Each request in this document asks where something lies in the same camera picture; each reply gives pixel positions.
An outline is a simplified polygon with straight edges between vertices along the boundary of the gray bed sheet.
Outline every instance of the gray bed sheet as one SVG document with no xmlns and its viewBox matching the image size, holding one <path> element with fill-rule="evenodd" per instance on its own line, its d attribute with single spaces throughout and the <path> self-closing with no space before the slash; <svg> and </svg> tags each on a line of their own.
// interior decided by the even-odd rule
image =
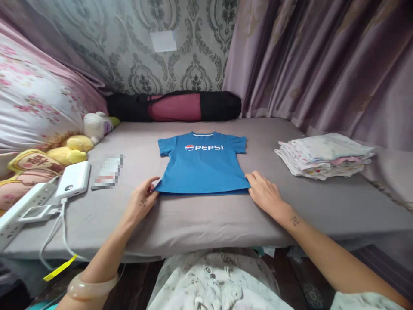
<svg viewBox="0 0 413 310">
<path fill-rule="evenodd" d="M 247 153 L 238 155 L 242 170 L 258 170 L 276 183 L 283 198 L 304 219 L 335 240 L 377 238 L 413 229 L 413 216 L 360 175 L 326 181 L 291 175 L 273 150 L 278 148 L 278 141 L 304 135 L 286 120 L 121 123 L 89 153 L 92 176 L 105 156 L 124 155 L 117 185 L 112 189 L 88 190 L 68 203 L 68 243 L 75 252 L 91 259 L 118 223 L 136 185 L 151 176 L 163 175 L 169 159 L 160 157 L 157 140 L 190 131 L 246 136 Z M 26 225 L 2 255 L 8 259 L 37 259 L 52 225 L 53 221 Z M 248 195 L 161 197 L 136 228 L 123 262 L 205 248 L 293 244 L 287 232 Z M 71 257 L 63 245 L 61 228 L 47 246 L 45 257 Z"/>
</svg>

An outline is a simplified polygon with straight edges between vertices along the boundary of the stuffed toy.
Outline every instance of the stuffed toy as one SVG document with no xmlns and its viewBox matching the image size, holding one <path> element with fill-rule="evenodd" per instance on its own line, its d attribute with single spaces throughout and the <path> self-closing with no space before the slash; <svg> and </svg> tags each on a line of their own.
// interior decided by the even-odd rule
<svg viewBox="0 0 413 310">
<path fill-rule="evenodd" d="M 119 119 L 108 117 L 103 112 L 88 113 L 83 118 L 83 134 L 96 145 L 119 123 Z"/>
<path fill-rule="evenodd" d="M 65 169 L 36 149 L 21 152 L 7 167 L 10 178 L 0 181 L 0 217 L 37 183 L 49 182 Z"/>
<path fill-rule="evenodd" d="M 94 148 L 91 139 L 86 136 L 75 135 L 63 141 L 62 146 L 46 152 L 47 156 L 63 166 L 87 161 L 86 153 Z"/>
</svg>

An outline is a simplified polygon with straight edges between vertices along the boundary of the stack of folded clothes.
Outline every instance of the stack of folded clothes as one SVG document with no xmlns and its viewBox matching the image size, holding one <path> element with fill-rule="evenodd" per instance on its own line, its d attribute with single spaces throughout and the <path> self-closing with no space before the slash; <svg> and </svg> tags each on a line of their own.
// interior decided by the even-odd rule
<svg viewBox="0 0 413 310">
<path fill-rule="evenodd" d="M 350 177 L 371 163 L 373 147 L 361 145 L 338 133 L 279 142 L 274 150 L 295 176 L 325 180 Z"/>
</svg>

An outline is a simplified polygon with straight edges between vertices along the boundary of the t-shirt sleeve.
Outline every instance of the t-shirt sleeve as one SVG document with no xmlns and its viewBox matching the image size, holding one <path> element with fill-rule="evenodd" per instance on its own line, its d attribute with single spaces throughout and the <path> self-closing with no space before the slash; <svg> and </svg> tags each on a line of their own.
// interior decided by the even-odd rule
<svg viewBox="0 0 413 310">
<path fill-rule="evenodd" d="M 168 139 L 159 139 L 158 140 L 159 151 L 161 156 L 168 156 L 169 153 L 175 148 L 176 146 L 176 137 L 168 138 Z"/>
<path fill-rule="evenodd" d="M 228 140 L 232 149 L 235 151 L 236 154 L 245 154 L 245 145 L 247 143 L 246 137 L 237 137 L 228 135 Z"/>
</svg>

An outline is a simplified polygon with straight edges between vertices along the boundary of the hand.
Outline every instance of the hand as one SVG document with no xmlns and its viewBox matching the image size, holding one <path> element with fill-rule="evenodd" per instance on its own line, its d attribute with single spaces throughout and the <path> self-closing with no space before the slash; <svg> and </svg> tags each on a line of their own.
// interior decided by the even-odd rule
<svg viewBox="0 0 413 310">
<path fill-rule="evenodd" d="M 130 195 L 128 206 L 120 220 L 123 225 L 129 224 L 132 228 L 135 228 L 152 209 L 159 195 L 159 192 L 154 192 L 152 182 L 159 179 L 160 177 L 152 177 L 135 188 Z"/>
<path fill-rule="evenodd" d="M 289 218 L 293 208 L 280 195 L 277 185 L 262 177 L 258 171 L 246 174 L 251 185 L 248 189 L 253 201 L 277 222 Z"/>
</svg>

